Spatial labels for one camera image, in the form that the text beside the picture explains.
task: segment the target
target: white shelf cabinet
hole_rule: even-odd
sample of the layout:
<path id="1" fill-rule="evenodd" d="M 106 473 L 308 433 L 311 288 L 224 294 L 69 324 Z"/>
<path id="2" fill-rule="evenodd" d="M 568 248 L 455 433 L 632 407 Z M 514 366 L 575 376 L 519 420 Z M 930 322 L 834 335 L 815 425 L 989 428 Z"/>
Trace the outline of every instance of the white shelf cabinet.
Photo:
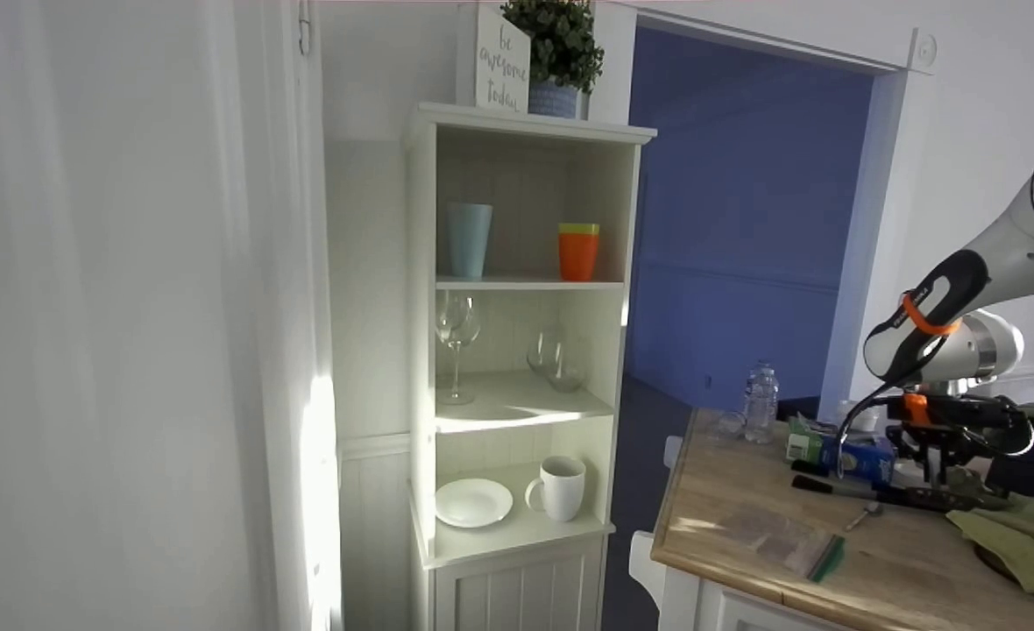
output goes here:
<path id="1" fill-rule="evenodd" d="M 410 408 L 412 535 L 422 627 L 477 627 L 479 611 L 547 627 L 600 627 L 600 586 L 612 494 L 617 400 L 626 324 L 626 273 L 640 148 L 652 129 L 422 103 L 410 129 Z M 485 279 L 453 279 L 440 205 L 495 205 Z M 596 220 L 596 279 L 557 279 L 557 225 Z M 461 350 L 460 407 L 439 403 L 446 350 L 434 338 L 440 292 L 470 292 L 479 338 Z M 541 324 L 562 329 L 583 356 L 583 389 L 552 391 L 524 366 Z M 523 487 L 551 451 L 586 458 L 586 507 L 551 522 L 523 503 Z M 487 528 L 450 528 L 434 490 L 487 476 L 514 507 Z"/>

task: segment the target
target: white plate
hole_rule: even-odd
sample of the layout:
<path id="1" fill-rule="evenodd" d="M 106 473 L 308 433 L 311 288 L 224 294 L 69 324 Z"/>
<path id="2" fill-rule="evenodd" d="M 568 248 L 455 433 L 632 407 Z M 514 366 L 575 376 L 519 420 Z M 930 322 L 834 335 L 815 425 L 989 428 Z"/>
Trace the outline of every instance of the white plate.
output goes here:
<path id="1" fill-rule="evenodd" d="M 496 480 L 467 476 L 439 487 L 439 518 L 453 528 L 487 528 L 510 510 L 510 490 Z"/>

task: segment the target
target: wine glass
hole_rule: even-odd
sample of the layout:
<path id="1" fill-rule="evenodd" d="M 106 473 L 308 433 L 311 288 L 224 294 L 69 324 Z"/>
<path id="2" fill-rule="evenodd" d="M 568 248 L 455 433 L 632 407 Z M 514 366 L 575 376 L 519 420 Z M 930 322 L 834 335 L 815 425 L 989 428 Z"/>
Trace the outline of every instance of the wine glass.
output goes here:
<path id="1" fill-rule="evenodd" d="M 450 347 L 450 366 L 453 366 L 446 403 L 467 403 L 470 397 L 460 389 L 460 350 L 479 335 L 477 299 L 440 292 L 434 333 L 439 333 L 439 343 Z"/>
<path id="2" fill-rule="evenodd" d="M 557 391 L 575 391 L 586 382 L 586 354 L 583 338 L 575 335 L 557 335 L 551 347 L 551 363 L 547 363 L 547 382 Z"/>
<path id="3" fill-rule="evenodd" d="M 552 343 L 557 343 L 557 329 L 552 324 L 541 324 L 537 329 L 537 335 L 528 338 L 528 347 L 524 347 L 524 366 L 533 372 L 533 376 L 547 376 L 547 366 L 551 366 L 551 354 L 552 354 Z"/>

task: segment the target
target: white mug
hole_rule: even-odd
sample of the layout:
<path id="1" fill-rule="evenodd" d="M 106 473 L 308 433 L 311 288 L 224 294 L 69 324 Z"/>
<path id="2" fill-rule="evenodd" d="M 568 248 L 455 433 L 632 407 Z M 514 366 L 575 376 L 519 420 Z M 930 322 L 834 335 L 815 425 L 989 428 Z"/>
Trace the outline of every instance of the white mug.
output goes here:
<path id="1" fill-rule="evenodd" d="M 524 503 L 552 522 L 568 522 L 586 502 L 586 463 L 575 455 L 547 455 L 541 476 L 524 484 Z"/>

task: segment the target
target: wooden floor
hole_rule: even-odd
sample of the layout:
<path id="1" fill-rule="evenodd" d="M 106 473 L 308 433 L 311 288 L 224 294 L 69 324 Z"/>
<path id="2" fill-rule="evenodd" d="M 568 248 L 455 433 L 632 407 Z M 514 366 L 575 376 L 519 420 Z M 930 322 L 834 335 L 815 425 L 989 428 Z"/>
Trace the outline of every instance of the wooden floor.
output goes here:
<path id="1" fill-rule="evenodd" d="M 610 572 L 606 572 L 606 631 L 656 631 L 656 601 L 626 574 L 626 544 L 634 528 L 652 528 L 667 487 L 663 442 L 684 433 L 689 407 L 639 382 L 625 377 L 619 397 L 619 442 L 617 442 L 617 487 Z"/>

